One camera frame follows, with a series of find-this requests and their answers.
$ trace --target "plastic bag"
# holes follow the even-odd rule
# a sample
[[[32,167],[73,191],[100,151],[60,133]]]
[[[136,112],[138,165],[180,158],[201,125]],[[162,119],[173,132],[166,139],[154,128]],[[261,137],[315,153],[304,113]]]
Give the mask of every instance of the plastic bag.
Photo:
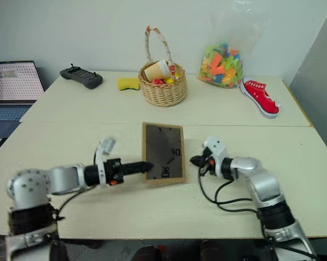
[[[200,80],[223,88],[238,87],[242,58],[249,54],[266,25],[266,0],[209,0],[212,35],[202,58]]]

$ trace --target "dark floor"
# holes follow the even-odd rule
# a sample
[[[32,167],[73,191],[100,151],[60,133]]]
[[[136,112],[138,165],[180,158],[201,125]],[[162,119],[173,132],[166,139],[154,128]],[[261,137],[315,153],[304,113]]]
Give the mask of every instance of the dark floor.
[[[213,240],[225,250],[226,260],[268,260],[263,240]],[[70,261],[130,261],[135,252],[143,246],[153,245],[161,249],[163,261],[199,261],[199,239],[188,240],[104,240],[85,242],[71,240],[66,246]],[[319,254],[327,255],[327,239],[312,240]],[[4,237],[0,236],[0,260],[5,260]]]

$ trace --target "black remote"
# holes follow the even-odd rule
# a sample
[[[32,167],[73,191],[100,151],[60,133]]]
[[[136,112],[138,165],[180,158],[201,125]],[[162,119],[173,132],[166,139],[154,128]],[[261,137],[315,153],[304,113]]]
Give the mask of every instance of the black remote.
[[[64,79],[72,79],[85,85],[88,89],[94,89],[103,82],[103,77],[97,73],[91,73],[71,64],[71,67],[59,72]]]

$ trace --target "yellow sponge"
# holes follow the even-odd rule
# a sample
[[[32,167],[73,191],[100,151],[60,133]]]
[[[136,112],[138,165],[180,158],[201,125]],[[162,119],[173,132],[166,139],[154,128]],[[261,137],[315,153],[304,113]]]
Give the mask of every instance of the yellow sponge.
[[[132,89],[139,90],[139,79],[138,78],[118,78],[118,88],[120,91]]]

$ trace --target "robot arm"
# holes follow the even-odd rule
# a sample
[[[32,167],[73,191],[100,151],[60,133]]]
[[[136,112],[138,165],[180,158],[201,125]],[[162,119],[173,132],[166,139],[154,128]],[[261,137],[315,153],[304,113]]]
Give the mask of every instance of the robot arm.
[[[245,177],[264,237],[271,240],[278,259],[313,260],[298,253],[303,251],[315,255],[300,224],[293,217],[277,179],[262,167],[261,162],[254,158],[228,158],[226,147],[213,136],[203,146],[203,156],[192,158],[192,162],[195,160],[193,163],[201,166],[211,157],[215,163],[209,166],[209,170],[215,172],[216,176],[228,180]]]
[[[9,210],[10,235],[7,237],[8,260],[68,260],[58,242],[58,214],[49,195],[82,192],[96,185],[106,187],[124,182],[124,176],[146,172],[152,164],[121,164],[120,159],[103,162],[115,141],[103,140],[95,153],[96,165],[55,167],[50,170],[24,170],[13,176],[7,186],[14,200]]]

